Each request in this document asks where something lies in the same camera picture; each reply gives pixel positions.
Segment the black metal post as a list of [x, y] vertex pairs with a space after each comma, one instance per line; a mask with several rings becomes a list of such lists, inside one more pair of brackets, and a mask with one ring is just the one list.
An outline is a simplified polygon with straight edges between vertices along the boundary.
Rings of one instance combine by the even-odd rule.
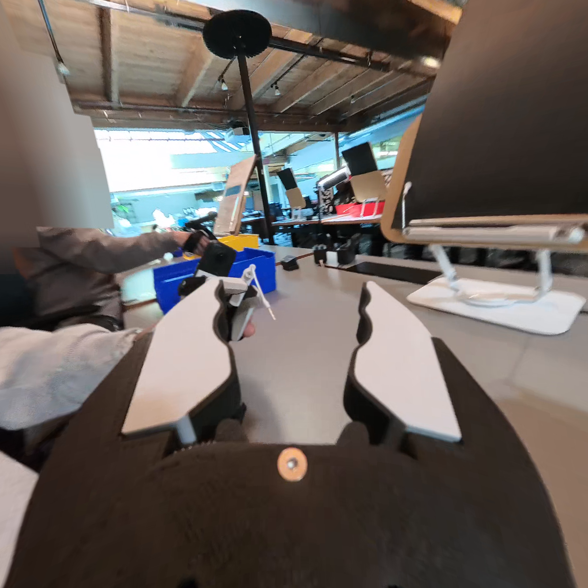
[[249, 136], [255, 157], [255, 168], [261, 190], [262, 210], [269, 245], [273, 246], [274, 233], [270, 218], [267, 177], [263, 167], [262, 151], [259, 143], [259, 127], [254, 109], [251, 81], [247, 59], [265, 51], [272, 37], [269, 21], [261, 14], [236, 9], [219, 12], [203, 26], [203, 40], [209, 51], [220, 58], [236, 58], [245, 100], [245, 112]]

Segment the white plastic security tag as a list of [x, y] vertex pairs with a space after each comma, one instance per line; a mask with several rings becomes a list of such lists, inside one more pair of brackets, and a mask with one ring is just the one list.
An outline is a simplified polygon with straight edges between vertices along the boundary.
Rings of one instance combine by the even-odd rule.
[[255, 290], [255, 297], [258, 299], [258, 304], [261, 304], [269, 313], [270, 317], [276, 321], [275, 313], [263, 292], [261, 283], [256, 273], [256, 265], [251, 263], [240, 277], [220, 277], [224, 286], [224, 291], [230, 298], [230, 304], [234, 307], [239, 307], [244, 301], [245, 295], [249, 287]]

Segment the red plastic bin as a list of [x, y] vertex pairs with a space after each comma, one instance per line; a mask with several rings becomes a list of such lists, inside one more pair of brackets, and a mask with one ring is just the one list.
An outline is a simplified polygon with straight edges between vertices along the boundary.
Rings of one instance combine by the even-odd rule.
[[353, 218], [367, 218], [379, 216], [383, 213], [385, 202], [365, 201], [363, 203], [346, 203], [336, 205], [337, 216], [349, 216]]

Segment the white metal board stand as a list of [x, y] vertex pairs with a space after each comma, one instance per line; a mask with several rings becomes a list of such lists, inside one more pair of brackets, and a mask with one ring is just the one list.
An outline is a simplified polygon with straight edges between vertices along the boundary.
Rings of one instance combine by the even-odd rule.
[[[554, 251], [587, 252], [587, 214], [511, 215], [413, 219], [403, 224], [407, 242], [428, 246], [442, 275], [408, 296], [414, 305], [544, 336], [569, 331], [586, 304], [575, 293], [554, 290]], [[534, 287], [459, 277], [444, 246], [481, 246], [535, 254]]]

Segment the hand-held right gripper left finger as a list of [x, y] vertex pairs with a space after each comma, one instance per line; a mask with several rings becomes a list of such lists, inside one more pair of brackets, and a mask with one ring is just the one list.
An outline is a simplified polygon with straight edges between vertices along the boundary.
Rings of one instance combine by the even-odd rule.
[[235, 357], [224, 338], [221, 291], [208, 283], [159, 321], [122, 435], [173, 432], [181, 446], [189, 446], [211, 440], [220, 422], [243, 415]]

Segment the yellow plastic bin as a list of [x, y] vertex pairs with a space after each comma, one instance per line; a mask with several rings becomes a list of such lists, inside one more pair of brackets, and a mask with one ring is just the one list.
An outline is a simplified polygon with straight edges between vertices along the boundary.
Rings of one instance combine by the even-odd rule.
[[228, 235], [219, 237], [218, 241], [224, 245], [231, 247], [237, 252], [242, 252], [244, 249], [258, 249], [259, 236], [253, 233], [241, 233], [239, 235]]

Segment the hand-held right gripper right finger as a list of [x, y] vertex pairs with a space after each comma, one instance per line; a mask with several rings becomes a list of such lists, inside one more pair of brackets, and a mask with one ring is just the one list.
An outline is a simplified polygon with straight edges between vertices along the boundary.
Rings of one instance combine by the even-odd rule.
[[373, 281], [362, 285], [356, 339], [343, 406], [366, 426], [371, 444], [404, 433], [462, 441], [431, 334]]

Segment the person's left forearm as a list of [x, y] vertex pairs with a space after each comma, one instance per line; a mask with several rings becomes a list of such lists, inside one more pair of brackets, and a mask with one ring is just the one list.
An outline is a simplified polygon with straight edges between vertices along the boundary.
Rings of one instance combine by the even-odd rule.
[[150, 329], [89, 323], [54, 332], [1, 328], [1, 428], [24, 430], [76, 412]]

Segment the large blue plastic bin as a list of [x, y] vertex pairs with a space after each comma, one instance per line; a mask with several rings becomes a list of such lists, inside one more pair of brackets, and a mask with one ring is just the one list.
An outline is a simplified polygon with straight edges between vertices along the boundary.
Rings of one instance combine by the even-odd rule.
[[[200, 259], [192, 259], [162, 266], [153, 270], [153, 287], [161, 311], [166, 314], [180, 301], [180, 283], [197, 272]], [[246, 247], [236, 253], [229, 271], [229, 277], [240, 278], [251, 265], [255, 266], [256, 277], [262, 292], [266, 295], [276, 290], [276, 259], [273, 252]]]

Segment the grey desk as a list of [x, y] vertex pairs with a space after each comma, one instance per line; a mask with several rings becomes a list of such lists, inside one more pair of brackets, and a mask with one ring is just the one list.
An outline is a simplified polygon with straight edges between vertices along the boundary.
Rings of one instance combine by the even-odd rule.
[[[314, 264], [304, 249], [266, 247], [277, 289], [254, 314], [256, 334], [235, 345], [246, 426], [261, 442], [331, 443], [356, 345], [365, 276]], [[525, 444], [552, 498], [578, 587], [587, 587], [587, 308], [558, 336], [526, 334], [414, 306], [411, 283], [374, 278], [441, 338], [496, 402]]]

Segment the large black and tan board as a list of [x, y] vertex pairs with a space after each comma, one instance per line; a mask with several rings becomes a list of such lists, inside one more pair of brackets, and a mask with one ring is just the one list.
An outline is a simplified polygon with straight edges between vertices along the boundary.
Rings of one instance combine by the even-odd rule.
[[469, 1], [405, 132], [385, 238], [407, 225], [587, 230], [587, 1]]

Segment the brown office desk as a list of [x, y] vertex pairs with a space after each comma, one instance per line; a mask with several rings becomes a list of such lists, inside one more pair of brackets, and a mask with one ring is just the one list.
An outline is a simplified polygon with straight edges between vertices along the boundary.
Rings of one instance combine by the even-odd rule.
[[328, 217], [312, 217], [303, 220], [277, 220], [271, 224], [271, 230], [276, 232], [282, 228], [296, 228], [301, 226], [349, 226], [349, 225], [360, 225], [360, 224], [379, 224], [382, 218], [382, 213], [378, 215], [368, 215], [353, 217], [351, 215], [331, 215]]

